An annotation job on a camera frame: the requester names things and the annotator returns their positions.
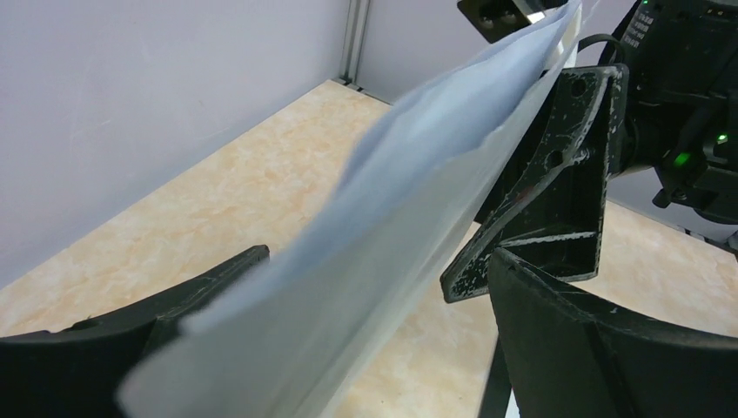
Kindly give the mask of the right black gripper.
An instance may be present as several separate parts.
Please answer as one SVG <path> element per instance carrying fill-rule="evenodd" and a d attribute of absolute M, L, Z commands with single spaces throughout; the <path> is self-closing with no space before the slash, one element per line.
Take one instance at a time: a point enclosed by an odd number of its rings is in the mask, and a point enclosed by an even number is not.
<path fill-rule="evenodd" d="M 629 171 L 653 168 L 652 202 L 737 222 L 737 3 L 636 1 L 600 55 L 629 71 Z"/>

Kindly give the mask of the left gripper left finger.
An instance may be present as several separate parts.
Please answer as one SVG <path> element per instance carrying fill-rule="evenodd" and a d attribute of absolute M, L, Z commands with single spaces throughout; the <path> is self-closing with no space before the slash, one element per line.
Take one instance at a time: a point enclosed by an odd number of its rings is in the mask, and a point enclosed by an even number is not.
<path fill-rule="evenodd" d="M 143 358 L 176 339 L 178 323 L 270 258 L 252 246 L 136 303 L 47 330 L 1 339 L 3 417 L 119 417 L 115 393 Z"/>

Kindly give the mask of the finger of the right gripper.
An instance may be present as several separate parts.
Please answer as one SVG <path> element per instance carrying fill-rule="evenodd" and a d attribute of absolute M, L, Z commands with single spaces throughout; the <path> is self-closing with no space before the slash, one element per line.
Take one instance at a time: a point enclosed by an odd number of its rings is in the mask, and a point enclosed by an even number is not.
<path fill-rule="evenodd" d="M 460 0 L 459 12 L 489 43 L 535 24 L 567 0 Z"/>
<path fill-rule="evenodd" d="M 563 70 L 441 274 L 444 300 L 484 295 L 499 248 L 564 282 L 599 270 L 608 181 L 624 168 L 629 71 Z"/>

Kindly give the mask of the white paper stack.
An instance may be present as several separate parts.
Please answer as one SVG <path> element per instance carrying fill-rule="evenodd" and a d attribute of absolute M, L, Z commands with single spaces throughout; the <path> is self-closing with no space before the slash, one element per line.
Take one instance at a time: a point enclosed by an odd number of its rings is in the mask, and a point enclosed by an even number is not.
<path fill-rule="evenodd" d="M 129 417 L 320 417 L 464 238 L 574 49 L 578 1 L 399 100 L 283 251 L 137 366 Z"/>

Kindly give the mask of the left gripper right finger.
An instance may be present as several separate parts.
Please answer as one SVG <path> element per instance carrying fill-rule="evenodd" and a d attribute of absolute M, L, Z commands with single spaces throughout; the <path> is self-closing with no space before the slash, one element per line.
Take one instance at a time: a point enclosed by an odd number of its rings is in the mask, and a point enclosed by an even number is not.
<path fill-rule="evenodd" d="M 734 417 L 737 340 L 637 313 L 505 249 L 489 262 L 491 382 L 524 417 Z"/>

